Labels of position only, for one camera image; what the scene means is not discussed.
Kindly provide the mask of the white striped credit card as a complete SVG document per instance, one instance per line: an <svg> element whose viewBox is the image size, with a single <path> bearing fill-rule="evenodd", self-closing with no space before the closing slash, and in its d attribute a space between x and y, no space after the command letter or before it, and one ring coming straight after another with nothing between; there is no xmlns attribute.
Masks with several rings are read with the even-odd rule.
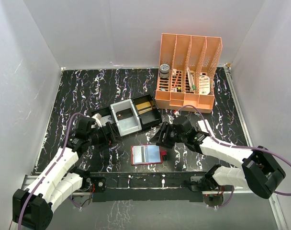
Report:
<svg viewBox="0 0 291 230"><path fill-rule="evenodd" d="M143 164L146 163L147 146L134 146L133 147L133 163Z"/></svg>

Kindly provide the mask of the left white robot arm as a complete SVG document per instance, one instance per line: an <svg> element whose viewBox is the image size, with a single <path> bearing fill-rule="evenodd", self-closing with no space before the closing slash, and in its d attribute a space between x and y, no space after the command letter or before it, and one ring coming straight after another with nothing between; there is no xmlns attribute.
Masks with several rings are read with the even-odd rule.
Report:
<svg viewBox="0 0 291 230"><path fill-rule="evenodd" d="M12 221L17 229L45 230L55 210L75 191L89 189L90 172L75 166L89 147L101 149L115 142L116 131L111 119L101 115L82 115L78 126L67 127L60 147L44 171L25 189L12 197Z"/></svg>

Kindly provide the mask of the red leather card holder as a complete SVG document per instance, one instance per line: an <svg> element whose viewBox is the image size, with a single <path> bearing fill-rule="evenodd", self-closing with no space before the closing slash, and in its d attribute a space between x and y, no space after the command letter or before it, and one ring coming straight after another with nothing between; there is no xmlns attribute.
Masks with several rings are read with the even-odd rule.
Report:
<svg viewBox="0 0 291 230"><path fill-rule="evenodd" d="M150 165L150 164L161 164L164 157L167 155L167 151L157 145L144 145L147 146L147 158L146 163L134 164L133 163L133 147L131 146L131 164L132 165Z"/></svg>

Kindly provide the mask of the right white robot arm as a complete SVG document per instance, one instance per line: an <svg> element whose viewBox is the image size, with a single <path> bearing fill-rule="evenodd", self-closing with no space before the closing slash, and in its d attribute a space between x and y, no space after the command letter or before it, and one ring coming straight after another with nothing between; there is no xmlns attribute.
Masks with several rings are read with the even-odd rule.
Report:
<svg viewBox="0 0 291 230"><path fill-rule="evenodd" d="M193 126L187 117L176 117L171 124L163 122L150 141L167 149L182 143L190 151L218 158L231 165L216 164L201 179L191 182L200 189L238 186L268 199L286 177L285 171L266 148L249 149L218 140L207 120L198 121Z"/></svg>

